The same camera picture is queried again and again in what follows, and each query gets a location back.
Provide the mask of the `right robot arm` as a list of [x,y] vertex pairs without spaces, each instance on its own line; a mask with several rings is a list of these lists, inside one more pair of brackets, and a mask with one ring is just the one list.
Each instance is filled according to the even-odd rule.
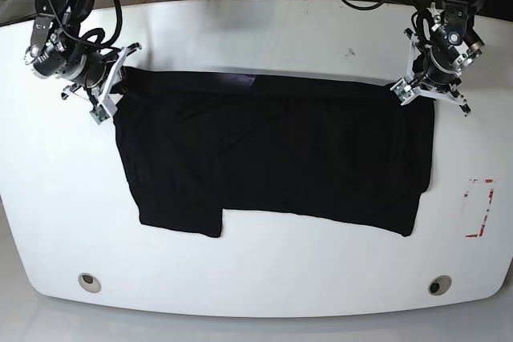
[[140,50],[139,43],[117,48],[115,42],[123,26],[119,0],[113,0],[115,29],[108,38],[101,27],[82,33],[95,0],[34,0],[34,19],[25,63],[41,79],[62,78],[69,82],[62,99],[85,91],[92,105],[91,116],[97,123],[112,118],[117,106],[111,99],[114,86],[126,75],[127,56]]

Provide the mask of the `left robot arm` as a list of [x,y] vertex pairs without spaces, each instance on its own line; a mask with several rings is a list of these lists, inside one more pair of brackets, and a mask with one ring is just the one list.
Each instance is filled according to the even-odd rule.
[[406,106],[418,97],[454,103],[471,113],[467,98],[458,90],[462,73],[482,54],[483,40],[475,32],[475,15],[485,0],[432,0],[416,11],[406,74],[390,90]]

